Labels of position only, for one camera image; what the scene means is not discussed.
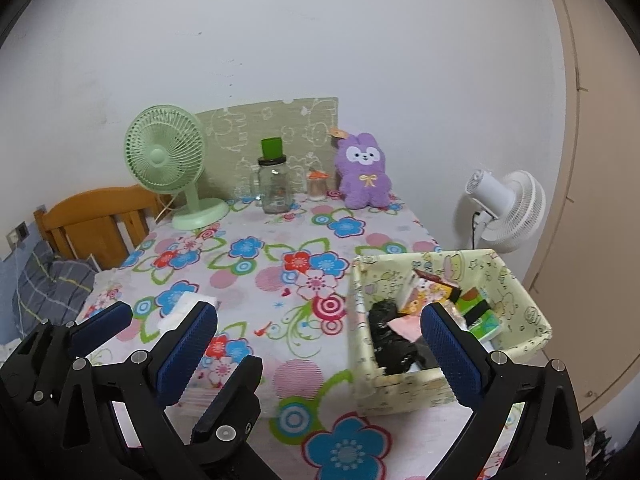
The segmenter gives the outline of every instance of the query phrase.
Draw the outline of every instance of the beige wardrobe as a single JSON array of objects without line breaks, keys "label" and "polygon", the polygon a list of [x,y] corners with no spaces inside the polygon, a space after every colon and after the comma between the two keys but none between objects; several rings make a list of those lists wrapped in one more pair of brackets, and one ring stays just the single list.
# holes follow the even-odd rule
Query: beige wardrobe
[{"label": "beige wardrobe", "polygon": [[640,372],[640,55],[604,0],[554,0],[566,133],[525,286],[550,321],[581,417]]}]

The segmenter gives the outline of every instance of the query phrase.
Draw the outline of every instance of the plaid pillow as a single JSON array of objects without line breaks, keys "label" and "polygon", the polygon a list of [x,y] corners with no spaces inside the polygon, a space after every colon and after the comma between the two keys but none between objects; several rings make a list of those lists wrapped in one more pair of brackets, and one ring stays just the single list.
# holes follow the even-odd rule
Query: plaid pillow
[{"label": "plaid pillow", "polygon": [[65,260],[46,241],[38,242],[14,294],[16,328],[26,336],[43,319],[75,320],[94,286],[95,270],[84,260]]}]

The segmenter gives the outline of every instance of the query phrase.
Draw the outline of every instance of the yellow bow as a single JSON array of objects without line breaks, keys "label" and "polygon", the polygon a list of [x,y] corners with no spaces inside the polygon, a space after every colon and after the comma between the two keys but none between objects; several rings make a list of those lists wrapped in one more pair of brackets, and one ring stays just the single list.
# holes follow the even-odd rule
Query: yellow bow
[{"label": "yellow bow", "polygon": [[378,176],[376,174],[373,175],[361,175],[360,176],[360,180],[365,182],[366,184],[364,185],[364,187],[367,186],[371,186],[371,187],[376,187],[376,185],[373,183],[374,180],[377,180]]}]

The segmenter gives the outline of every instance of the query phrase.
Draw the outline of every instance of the electric fan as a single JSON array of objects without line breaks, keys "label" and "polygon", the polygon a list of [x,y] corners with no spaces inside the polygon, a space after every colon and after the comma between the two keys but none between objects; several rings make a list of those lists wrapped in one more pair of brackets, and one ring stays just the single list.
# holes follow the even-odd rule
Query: electric fan
[{"label": "electric fan", "polygon": [[482,208],[474,218],[474,244],[482,239],[498,253],[510,253],[540,227],[545,213],[545,190],[527,171],[514,171],[501,181],[475,170],[466,195]]},{"label": "electric fan", "polygon": [[229,212],[219,198],[198,197],[196,181],[202,174],[205,145],[200,121],[171,105],[144,110],[125,137],[127,166],[143,187],[158,194],[184,192],[187,204],[173,219],[174,228],[181,231],[213,224]]}]

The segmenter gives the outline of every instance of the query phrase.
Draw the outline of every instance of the blue gripper pad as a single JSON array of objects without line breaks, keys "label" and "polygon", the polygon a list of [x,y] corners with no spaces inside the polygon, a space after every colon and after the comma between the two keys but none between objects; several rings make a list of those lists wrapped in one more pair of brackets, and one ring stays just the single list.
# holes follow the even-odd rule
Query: blue gripper pad
[{"label": "blue gripper pad", "polygon": [[69,329],[70,344],[67,354],[70,358],[85,357],[98,346],[106,343],[131,324],[131,307],[118,301],[91,316],[81,324]]},{"label": "blue gripper pad", "polygon": [[[180,396],[187,387],[200,359],[202,359],[202,355],[207,349],[211,338],[216,334],[217,328],[218,314],[216,309],[209,303],[199,301],[178,328],[169,330],[162,336],[156,348],[152,350],[152,354],[155,353],[156,349],[161,349],[159,347],[162,346],[162,340],[170,342],[172,336],[175,335],[172,333],[182,333],[173,350],[159,365],[158,371],[155,373],[156,401],[158,404],[167,407],[180,400]],[[156,366],[150,367],[151,373],[153,373]]]},{"label": "blue gripper pad", "polygon": [[[458,402],[475,411],[482,402],[480,371],[433,305],[432,303],[426,306],[420,315],[422,336],[433,352]],[[438,304],[438,306],[445,316],[449,316],[441,305]]]}]

